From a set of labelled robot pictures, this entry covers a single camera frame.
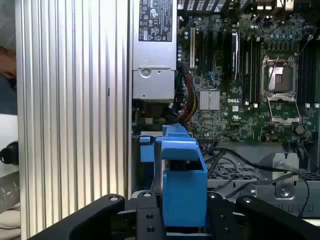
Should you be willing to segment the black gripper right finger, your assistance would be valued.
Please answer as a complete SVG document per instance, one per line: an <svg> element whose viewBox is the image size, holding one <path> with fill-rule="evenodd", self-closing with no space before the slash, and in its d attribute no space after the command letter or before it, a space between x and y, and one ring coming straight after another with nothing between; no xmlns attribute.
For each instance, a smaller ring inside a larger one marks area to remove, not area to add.
<svg viewBox="0 0 320 240"><path fill-rule="evenodd" d="M318 240L320 228L256 197L232 203L217 193L207 198L212 240Z"/></svg>

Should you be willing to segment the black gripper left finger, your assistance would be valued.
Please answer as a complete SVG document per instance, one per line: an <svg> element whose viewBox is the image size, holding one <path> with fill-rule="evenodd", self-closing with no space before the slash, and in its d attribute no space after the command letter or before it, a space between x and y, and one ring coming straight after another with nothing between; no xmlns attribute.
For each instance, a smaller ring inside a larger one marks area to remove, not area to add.
<svg viewBox="0 0 320 240"><path fill-rule="evenodd" d="M32 236L33 240L164 240L156 195L143 191L132 209L118 194L107 194Z"/></svg>

